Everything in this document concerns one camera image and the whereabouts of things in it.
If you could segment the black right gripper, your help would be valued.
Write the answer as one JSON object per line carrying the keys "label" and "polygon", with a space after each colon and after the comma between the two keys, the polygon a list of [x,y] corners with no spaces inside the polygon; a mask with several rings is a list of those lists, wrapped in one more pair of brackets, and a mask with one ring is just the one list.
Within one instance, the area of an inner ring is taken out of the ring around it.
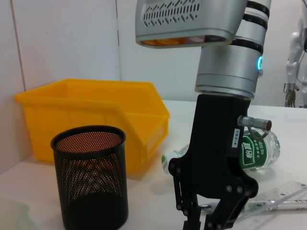
{"label": "black right gripper", "polygon": [[211,211],[204,229],[223,230],[233,227],[249,198],[258,193],[257,181],[239,165],[244,129],[237,119],[247,115],[249,105],[249,101],[235,97],[198,96],[189,149],[169,166],[176,209],[187,217],[184,230],[200,229],[197,195],[221,199],[204,205],[205,211]]}

